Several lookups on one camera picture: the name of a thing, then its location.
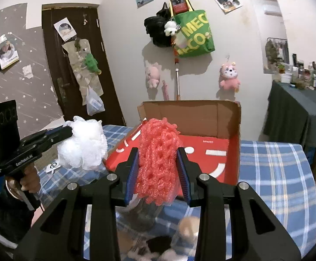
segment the gray star wallpaper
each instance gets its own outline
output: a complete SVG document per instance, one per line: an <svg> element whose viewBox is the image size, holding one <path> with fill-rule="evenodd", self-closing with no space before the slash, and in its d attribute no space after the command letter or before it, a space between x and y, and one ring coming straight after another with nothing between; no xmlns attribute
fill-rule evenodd
<svg viewBox="0 0 316 261"><path fill-rule="evenodd" d="M21 138L62 117L49 74L42 27L26 29L26 8L25 3L0 10L0 36L5 34L19 55L19 61L0 72L0 103L17 102ZM23 67L29 65L33 77L24 75Z"/></svg>

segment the dark green tablecloth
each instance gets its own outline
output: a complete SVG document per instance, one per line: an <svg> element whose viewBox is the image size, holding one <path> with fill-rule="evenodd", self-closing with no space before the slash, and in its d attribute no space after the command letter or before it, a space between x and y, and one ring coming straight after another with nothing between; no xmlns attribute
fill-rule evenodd
<svg viewBox="0 0 316 261"><path fill-rule="evenodd" d="M316 90L273 81L264 134L270 141L316 147Z"/></svg>

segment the plaid bedsheet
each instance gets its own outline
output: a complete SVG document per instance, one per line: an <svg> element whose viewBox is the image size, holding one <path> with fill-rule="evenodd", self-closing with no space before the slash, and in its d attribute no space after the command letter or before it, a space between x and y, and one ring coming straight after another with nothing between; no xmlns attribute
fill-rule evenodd
<svg viewBox="0 0 316 261"><path fill-rule="evenodd" d="M114 147L131 128L104 126L109 149ZM99 171L82 169L57 169L54 175L39 173L42 189L40 199L46 207L69 183L85 185L107 174L103 165ZM241 141L239 181L248 182L260 195L293 238L302 256L316 242L316 187L312 172L302 147L298 144ZM181 218L199 216L200 208L189 208L185 202L175 200L164 206L153 228L146 233L133 231L117 214L119 229L129 232L133 239L150 239L155 236L172 236L172 247L178 254L193 260L195 245L184 242L177 226ZM232 237L229 210L225 208L227 258L232 256ZM89 232L84 237L84 257L89 259ZM122 260L132 260L122 256Z"/></svg>

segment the yellow bag strap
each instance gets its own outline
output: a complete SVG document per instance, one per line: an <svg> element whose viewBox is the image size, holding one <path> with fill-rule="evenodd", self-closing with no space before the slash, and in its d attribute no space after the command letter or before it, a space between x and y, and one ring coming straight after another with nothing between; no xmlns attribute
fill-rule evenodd
<svg viewBox="0 0 316 261"><path fill-rule="evenodd" d="M189 0L186 0L186 3L187 3L187 6L188 6L188 11L189 11L189 12L193 12L194 9L193 9L193 7L192 7L190 1L189 1ZM170 0L169 0L169 8L170 8L171 17L173 17L173 16L174 16L173 5L171 4L171 1L170 1Z"/></svg>

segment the table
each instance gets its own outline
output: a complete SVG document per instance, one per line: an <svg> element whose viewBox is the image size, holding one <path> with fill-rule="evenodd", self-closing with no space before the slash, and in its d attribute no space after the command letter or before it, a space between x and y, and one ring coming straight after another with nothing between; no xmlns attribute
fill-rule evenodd
<svg viewBox="0 0 316 261"><path fill-rule="evenodd" d="M264 134L273 142L316 147L316 90L273 81Z"/></svg>
<svg viewBox="0 0 316 261"><path fill-rule="evenodd" d="M128 127L106 125L103 127L109 149L114 147L130 130ZM44 206L69 183L88 184L105 176L103 165L98 171L60 167L53 176L43 169L39 176L42 189L40 199ZM239 181L248 182L260 195L279 221L287 229L304 256L316 242L316 188L308 161L298 144L241 141ZM154 227L147 233L132 231L126 221L117 215L117 226L129 232L133 239L155 236L172 236L172 247L178 254L189 255L193 260L195 247L181 240L178 222L185 216L199 216L200 207L189 208L183 201L175 200L164 206ZM229 210L225 209L227 258L232 254ZM89 259L89 232L84 237L84 257Z"/></svg>

